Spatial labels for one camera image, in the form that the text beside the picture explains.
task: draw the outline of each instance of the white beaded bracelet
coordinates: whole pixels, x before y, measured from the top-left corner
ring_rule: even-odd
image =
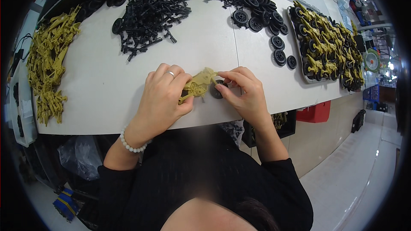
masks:
[[[121,142],[123,143],[123,146],[125,146],[126,149],[128,149],[130,152],[134,152],[134,153],[139,153],[139,152],[144,151],[144,150],[146,149],[146,145],[143,145],[143,146],[140,147],[140,148],[132,148],[131,146],[129,146],[129,145],[127,144],[126,140],[124,139],[124,131],[126,130],[126,127],[127,127],[127,126],[125,126],[125,127],[121,130],[121,133],[120,133],[120,139],[121,139]]]

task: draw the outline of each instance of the green fan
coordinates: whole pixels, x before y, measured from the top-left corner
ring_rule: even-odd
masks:
[[[364,55],[365,70],[376,73],[380,68],[380,57],[378,52],[372,48],[369,48]]]

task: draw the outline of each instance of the white table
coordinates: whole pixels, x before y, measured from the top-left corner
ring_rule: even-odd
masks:
[[[273,0],[289,27],[285,9],[290,0]],[[272,49],[266,29],[259,33],[232,25],[229,9],[222,2],[189,0],[190,16],[170,29],[178,40],[168,38],[153,45],[145,53],[127,62],[128,54],[120,52],[120,36],[111,33],[113,22],[123,16],[125,6],[106,5],[93,13],[81,25],[64,59],[66,72],[60,88],[68,96],[64,103],[63,123],[55,118],[47,127],[38,123],[39,133],[56,135],[116,134],[137,111],[150,71],[162,62],[178,64],[186,72],[197,74],[204,67],[215,71],[247,66],[263,82],[270,113],[293,110],[348,95],[335,81],[306,84],[301,64],[290,70],[272,61]],[[295,39],[280,35],[285,54],[298,58]],[[171,128],[201,126],[240,119],[224,99],[206,94],[205,103],[194,99],[194,109]]]

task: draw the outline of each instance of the silver ring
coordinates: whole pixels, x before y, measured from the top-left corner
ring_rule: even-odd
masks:
[[[166,73],[170,73],[173,76],[173,78],[175,78],[174,73],[172,73],[171,71],[168,70],[168,71],[166,71]]]

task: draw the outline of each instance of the label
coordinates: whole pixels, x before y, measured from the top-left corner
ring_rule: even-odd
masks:
[[[33,107],[31,105],[31,100],[20,100],[20,105],[22,118],[28,118],[33,116]]]

